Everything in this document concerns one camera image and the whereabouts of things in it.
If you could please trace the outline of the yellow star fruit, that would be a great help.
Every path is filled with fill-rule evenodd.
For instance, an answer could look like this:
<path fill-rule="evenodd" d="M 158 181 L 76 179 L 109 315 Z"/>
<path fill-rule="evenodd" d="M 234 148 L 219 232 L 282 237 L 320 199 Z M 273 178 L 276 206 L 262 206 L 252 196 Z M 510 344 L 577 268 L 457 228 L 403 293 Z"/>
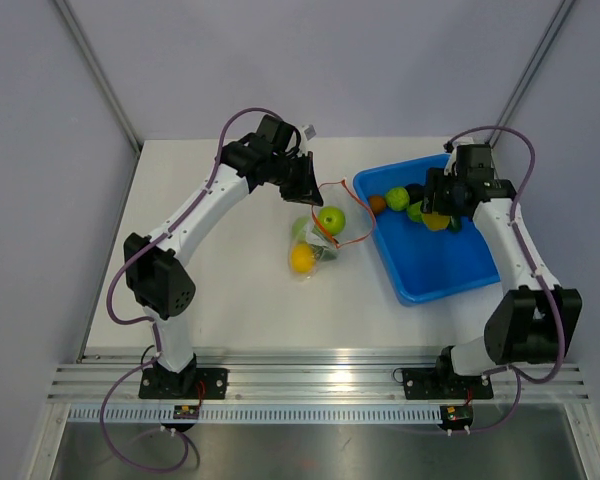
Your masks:
<path fill-rule="evenodd" d="M 422 223 L 432 232 L 446 230 L 451 222 L 451 217 L 436 213 L 423 213 Z"/>

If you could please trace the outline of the dark green lime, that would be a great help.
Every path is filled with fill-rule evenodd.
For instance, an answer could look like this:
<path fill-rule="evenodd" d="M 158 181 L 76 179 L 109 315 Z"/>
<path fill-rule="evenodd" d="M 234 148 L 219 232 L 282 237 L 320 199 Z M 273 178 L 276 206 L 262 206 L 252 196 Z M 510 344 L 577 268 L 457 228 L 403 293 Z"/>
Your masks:
<path fill-rule="evenodd" d="M 333 261 L 338 258 L 338 252 L 322 245 L 310 245 L 314 259 L 317 263 Z"/>

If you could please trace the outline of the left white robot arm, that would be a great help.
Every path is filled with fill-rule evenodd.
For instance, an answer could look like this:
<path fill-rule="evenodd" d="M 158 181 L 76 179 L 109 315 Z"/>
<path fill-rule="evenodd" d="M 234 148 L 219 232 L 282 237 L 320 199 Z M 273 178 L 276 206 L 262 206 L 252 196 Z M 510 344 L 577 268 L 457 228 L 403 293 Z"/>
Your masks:
<path fill-rule="evenodd" d="M 123 244 L 121 276 L 154 338 L 154 356 L 142 365 L 142 399 L 226 395 L 227 370 L 198 366 L 185 315 L 196 294 L 186 267 L 219 220 L 264 184 L 276 186 L 287 202 L 323 203 L 307 148 L 314 128 L 296 127 L 268 110 L 262 114 L 255 131 L 219 142 L 209 176 L 174 214 L 150 234 L 132 233 Z"/>

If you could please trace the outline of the yellow lemon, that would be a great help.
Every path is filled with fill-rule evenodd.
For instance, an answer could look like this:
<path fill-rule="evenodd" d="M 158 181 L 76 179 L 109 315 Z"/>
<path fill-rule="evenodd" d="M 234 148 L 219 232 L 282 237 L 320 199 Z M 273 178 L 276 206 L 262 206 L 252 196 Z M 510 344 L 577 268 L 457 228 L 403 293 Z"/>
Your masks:
<path fill-rule="evenodd" d="M 306 243 L 298 243 L 289 256 L 291 269 L 298 274 L 308 274 L 315 266 L 315 257 L 312 248 Z"/>

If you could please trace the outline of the clear zip bag orange zipper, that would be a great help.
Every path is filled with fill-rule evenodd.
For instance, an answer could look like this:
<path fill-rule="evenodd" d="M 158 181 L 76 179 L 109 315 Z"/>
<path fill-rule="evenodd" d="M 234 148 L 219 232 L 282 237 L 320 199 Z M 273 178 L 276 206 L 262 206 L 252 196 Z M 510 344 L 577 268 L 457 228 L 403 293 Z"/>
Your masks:
<path fill-rule="evenodd" d="M 314 276 L 373 233 L 376 219 L 346 178 L 319 186 L 324 204 L 311 206 L 290 227 L 287 262 L 296 279 Z"/>

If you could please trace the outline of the blue plastic bin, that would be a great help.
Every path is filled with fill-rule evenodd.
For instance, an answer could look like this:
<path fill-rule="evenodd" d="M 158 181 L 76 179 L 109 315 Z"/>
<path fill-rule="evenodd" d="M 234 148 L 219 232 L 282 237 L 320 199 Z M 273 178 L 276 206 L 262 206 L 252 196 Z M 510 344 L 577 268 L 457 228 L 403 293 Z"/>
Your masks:
<path fill-rule="evenodd" d="M 367 200 L 392 187 L 422 184 L 427 170 L 445 166 L 448 158 L 437 154 L 362 170 L 353 179 L 354 189 Z M 432 232 L 405 213 L 390 210 L 377 217 L 372 238 L 393 290 L 405 306 L 499 281 L 485 241 L 466 219 L 457 233 Z"/>

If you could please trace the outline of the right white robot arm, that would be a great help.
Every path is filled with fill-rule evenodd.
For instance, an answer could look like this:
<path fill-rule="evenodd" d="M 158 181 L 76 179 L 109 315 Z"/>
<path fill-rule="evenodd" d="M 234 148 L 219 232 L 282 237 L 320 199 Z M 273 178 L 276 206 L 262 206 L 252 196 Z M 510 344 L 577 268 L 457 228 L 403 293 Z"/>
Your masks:
<path fill-rule="evenodd" d="M 456 396 L 469 376 L 512 370 L 544 384 L 565 360 L 582 311 L 578 290 L 565 288 L 546 266 L 520 205 L 523 189 L 497 178 L 487 144 L 447 143 L 444 167 L 427 171 L 422 213 L 473 223 L 496 266 L 502 298 L 475 340 L 451 346 L 434 371 L 436 389 Z"/>

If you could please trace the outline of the light green apple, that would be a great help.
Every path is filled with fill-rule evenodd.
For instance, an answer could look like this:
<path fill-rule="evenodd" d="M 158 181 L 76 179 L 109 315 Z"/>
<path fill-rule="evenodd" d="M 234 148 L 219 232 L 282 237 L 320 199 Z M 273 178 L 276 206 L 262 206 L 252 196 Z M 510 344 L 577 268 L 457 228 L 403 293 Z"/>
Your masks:
<path fill-rule="evenodd" d="M 340 234 L 346 227 L 344 212 L 335 206 L 323 207 L 318 213 L 319 224 L 332 236 Z"/>

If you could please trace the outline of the green star fruit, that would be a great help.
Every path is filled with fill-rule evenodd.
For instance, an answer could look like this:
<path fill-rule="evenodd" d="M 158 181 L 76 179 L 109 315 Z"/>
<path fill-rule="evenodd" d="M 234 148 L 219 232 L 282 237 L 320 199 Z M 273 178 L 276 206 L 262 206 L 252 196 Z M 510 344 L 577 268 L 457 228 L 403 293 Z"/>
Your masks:
<path fill-rule="evenodd" d="M 421 206 L 422 206 L 422 202 L 419 201 L 419 202 L 410 204 L 406 209 L 408 218 L 414 223 L 422 223 L 423 222 Z"/>

